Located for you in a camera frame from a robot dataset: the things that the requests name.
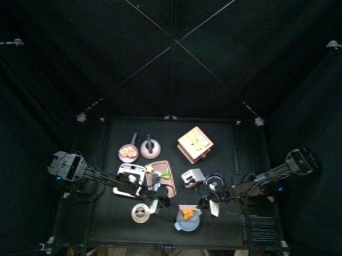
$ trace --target kettle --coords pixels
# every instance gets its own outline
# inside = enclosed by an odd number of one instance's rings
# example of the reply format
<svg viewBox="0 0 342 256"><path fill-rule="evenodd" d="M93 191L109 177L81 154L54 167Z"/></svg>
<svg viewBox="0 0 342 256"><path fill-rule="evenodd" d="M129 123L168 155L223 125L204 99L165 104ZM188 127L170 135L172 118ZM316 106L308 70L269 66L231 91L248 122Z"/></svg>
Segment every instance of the kettle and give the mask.
<svg viewBox="0 0 342 256"><path fill-rule="evenodd" d="M145 141L140 147L141 156L146 159L153 159L158 156L161 151L160 144L156 140L150 139L149 134L146 135Z"/></svg>

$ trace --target cup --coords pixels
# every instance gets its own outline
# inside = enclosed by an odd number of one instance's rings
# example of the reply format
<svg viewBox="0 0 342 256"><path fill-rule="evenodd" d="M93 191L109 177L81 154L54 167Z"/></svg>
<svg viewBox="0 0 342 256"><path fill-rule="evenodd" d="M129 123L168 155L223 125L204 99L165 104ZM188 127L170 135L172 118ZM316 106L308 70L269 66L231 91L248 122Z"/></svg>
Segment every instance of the cup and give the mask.
<svg viewBox="0 0 342 256"><path fill-rule="evenodd" d="M199 226L199 221L200 221L200 216L201 211L199 209L193 210L193 216L188 219L184 219L183 212L178 211L176 215L176 223L174 223L174 228L176 230L184 230L187 232L193 231L197 226Z"/></svg>

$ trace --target black fabric enclosure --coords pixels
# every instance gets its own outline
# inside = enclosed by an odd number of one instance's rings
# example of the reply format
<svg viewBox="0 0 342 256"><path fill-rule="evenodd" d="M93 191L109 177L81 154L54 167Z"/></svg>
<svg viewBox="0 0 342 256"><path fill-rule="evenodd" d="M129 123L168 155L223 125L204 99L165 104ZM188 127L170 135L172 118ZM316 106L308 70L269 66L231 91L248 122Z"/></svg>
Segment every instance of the black fabric enclosure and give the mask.
<svg viewBox="0 0 342 256"><path fill-rule="evenodd" d="M300 146L320 162L279 197L291 255L342 255L340 12L317 0L1 1L0 254L34 255L50 236L45 167L85 114L261 117L271 166Z"/></svg>

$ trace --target small box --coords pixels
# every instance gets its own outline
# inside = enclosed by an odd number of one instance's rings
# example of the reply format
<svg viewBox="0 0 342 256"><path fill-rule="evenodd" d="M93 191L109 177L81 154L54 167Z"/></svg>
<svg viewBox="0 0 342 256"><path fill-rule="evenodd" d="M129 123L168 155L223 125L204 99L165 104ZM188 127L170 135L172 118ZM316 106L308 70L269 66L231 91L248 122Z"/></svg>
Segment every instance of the small box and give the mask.
<svg viewBox="0 0 342 256"><path fill-rule="evenodd" d="M181 174L185 188L192 188L199 182L205 180L205 177L199 168L188 170Z"/></svg>
<svg viewBox="0 0 342 256"><path fill-rule="evenodd" d="M177 143L178 150L192 164L205 157L213 145L197 126L177 139Z"/></svg>

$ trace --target cardboard box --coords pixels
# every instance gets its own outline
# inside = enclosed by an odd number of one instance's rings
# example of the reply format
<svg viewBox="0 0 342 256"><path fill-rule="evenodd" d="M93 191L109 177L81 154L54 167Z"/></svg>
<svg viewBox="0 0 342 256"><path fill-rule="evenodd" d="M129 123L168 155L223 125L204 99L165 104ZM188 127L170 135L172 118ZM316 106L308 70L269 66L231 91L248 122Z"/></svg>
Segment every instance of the cardboard box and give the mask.
<svg viewBox="0 0 342 256"><path fill-rule="evenodd" d="M197 126L177 139L177 143L178 150L192 164L205 157L213 145Z"/></svg>

